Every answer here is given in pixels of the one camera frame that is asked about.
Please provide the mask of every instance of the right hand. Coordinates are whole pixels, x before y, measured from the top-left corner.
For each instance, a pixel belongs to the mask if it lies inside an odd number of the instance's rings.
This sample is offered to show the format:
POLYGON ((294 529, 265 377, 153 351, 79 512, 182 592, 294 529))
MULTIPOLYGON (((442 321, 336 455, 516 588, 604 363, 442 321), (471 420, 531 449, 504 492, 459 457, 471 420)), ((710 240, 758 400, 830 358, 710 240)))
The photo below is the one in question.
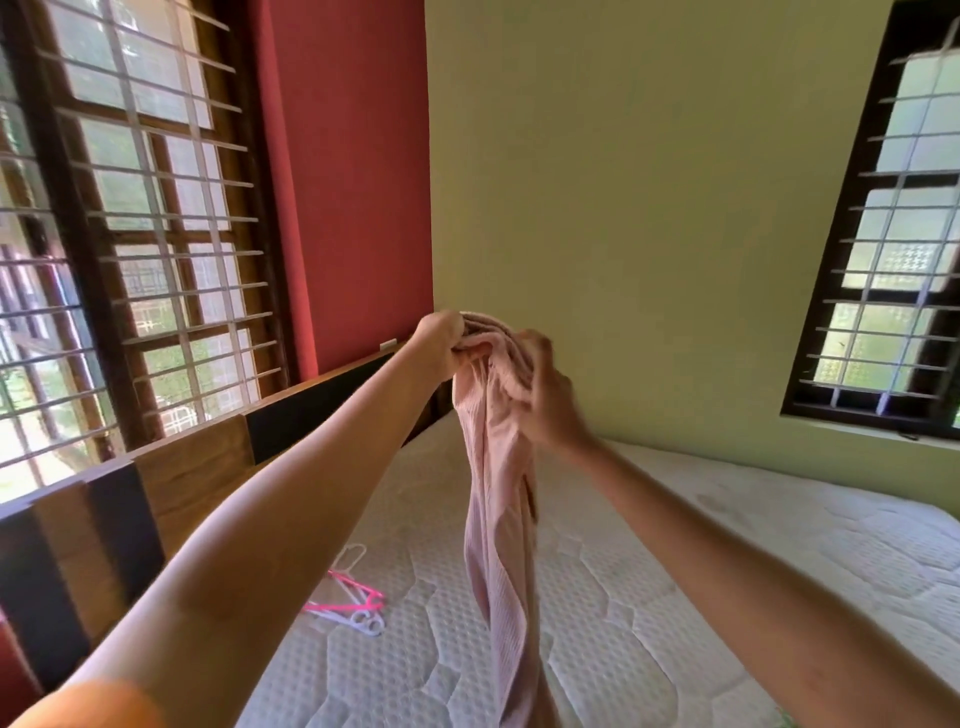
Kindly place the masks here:
POLYGON ((531 442, 560 455, 575 454, 596 443, 587 429, 573 384, 553 365, 553 344, 531 329, 517 335, 534 360, 533 397, 529 404, 515 401, 513 416, 531 442))

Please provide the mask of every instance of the left hand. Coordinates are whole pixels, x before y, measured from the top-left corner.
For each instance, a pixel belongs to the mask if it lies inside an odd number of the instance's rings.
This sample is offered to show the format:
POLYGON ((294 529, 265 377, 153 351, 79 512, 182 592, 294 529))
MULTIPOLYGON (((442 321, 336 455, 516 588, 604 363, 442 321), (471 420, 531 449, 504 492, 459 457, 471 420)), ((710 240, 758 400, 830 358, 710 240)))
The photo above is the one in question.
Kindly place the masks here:
POLYGON ((464 317, 457 311, 437 311, 420 319, 410 345, 422 350, 438 367, 441 381, 447 381, 465 364, 487 356, 489 344, 455 352, 464 335, 464 317))

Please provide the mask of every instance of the left arm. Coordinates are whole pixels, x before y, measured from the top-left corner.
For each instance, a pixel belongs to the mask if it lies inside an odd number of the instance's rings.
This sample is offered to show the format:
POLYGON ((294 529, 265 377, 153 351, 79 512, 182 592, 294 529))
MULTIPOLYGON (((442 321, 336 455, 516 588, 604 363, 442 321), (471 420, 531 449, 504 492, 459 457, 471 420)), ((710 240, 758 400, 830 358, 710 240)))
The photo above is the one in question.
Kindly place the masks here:
POLYGON ((230 495, 71 678, 133 682, 171 726, 232 726, 454 353, 432 314, 326 422, 230 495))

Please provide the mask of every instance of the right arm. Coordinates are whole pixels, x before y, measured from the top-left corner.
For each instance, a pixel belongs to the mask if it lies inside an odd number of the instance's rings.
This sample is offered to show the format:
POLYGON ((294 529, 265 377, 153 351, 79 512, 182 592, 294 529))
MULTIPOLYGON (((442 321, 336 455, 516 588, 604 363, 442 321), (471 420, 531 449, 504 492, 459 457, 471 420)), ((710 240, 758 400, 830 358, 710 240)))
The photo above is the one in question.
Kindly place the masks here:
POLYGON ((758 683, 804 728, 960 725, 960 695, 851 605, 591 435, 550 342, 521 430, 586 473, 758 683))

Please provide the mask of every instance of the cream wall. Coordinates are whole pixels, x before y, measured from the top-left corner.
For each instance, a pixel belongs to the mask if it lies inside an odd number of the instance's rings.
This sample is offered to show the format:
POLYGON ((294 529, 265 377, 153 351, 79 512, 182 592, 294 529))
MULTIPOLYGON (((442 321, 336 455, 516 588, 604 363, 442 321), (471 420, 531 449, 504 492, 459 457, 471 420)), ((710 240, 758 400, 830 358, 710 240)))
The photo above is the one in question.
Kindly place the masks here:
POLYGON ((780 417, 889 4, 426 0, 435 300, 596 428, 960 512, 960 451, 780 417))

